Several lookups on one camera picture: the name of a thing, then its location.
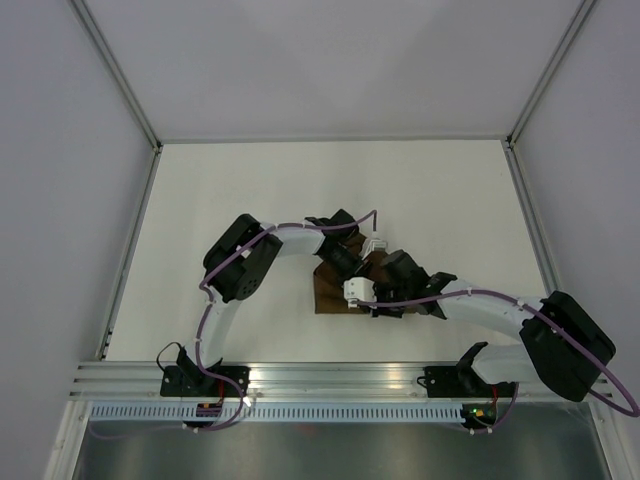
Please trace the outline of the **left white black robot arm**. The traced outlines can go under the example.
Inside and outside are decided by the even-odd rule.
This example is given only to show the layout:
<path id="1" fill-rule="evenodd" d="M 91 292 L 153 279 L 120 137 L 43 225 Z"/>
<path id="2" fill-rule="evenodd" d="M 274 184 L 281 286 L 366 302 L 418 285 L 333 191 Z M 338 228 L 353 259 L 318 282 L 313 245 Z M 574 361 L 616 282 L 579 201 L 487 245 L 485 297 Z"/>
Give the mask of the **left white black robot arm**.
<path id="1" fill-rule="evenodd" d="M 199 289 L 206 294 L 206 306 L 194 339 L 178 354 L 180 387 L 198 396 L 224 389 L 219 364 L 231 324 L 241 303 L 256 293 L 276 260 L 316 256 L 341 280 L 364 273 L 365 261 L 351 253 L 346 242 L 359 233 L 360 224 L 376 218 L 376 211 L 356 220 L 340 209 L 329 218 L 272 224 L 240 215 L 203 259 L 205 274 Z"/>

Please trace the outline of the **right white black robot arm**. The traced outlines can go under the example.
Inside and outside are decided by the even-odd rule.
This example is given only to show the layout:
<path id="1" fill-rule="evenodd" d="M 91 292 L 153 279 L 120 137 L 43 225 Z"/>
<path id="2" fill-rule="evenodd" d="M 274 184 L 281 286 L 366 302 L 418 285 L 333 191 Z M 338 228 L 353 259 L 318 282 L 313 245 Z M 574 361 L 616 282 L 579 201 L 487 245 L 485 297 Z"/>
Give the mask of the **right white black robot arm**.
<path id="1" fill-rule="evenodd" d="M 507 346 L 480 341 L 456 365 L 459 388 L 478 395 L 492 384 L 541 381 L 558 396 L 582 401 L 616 353 L 612 340 L 570 295 L 546 298 L 489 295 L 457 276 L 430 275 L 405 251 L 380 262 L 375 314 L 405 312 L 474 324 L 513 339 Z"/>

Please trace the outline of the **brown cloth napkin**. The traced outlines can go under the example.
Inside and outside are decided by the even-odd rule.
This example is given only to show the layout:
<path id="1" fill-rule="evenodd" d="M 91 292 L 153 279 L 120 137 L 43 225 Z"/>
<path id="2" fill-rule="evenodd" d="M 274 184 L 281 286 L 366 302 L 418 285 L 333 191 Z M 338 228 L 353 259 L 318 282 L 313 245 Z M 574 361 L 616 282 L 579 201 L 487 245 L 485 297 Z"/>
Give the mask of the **brown cloth napkin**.
<path id="1" fill-rule="evenodd" d="M 330 234 L 326 240 L 341 243 L 352 253 L 361 256 L 362 246 L 368 237 L 361 233 Z M 405 251 L 374 252 L 362 258 L 368 265 L 368 273 L 364 276 L 375 282 L 403 282 L 410 279 L 429 277 L 427 296 L 433 292 L 432 276 L 419 266 Z M 313 271 L 314 308 L 317 314 L 339 314 L 349 310 L 343 298 L 343 283 L 351 278 L 338 278 L 333 270 L 322 261 Z M 357 310 L 370 313 L 370 308 L 396 307 L 395 303 L 370 303 L 361 305 Z"/>

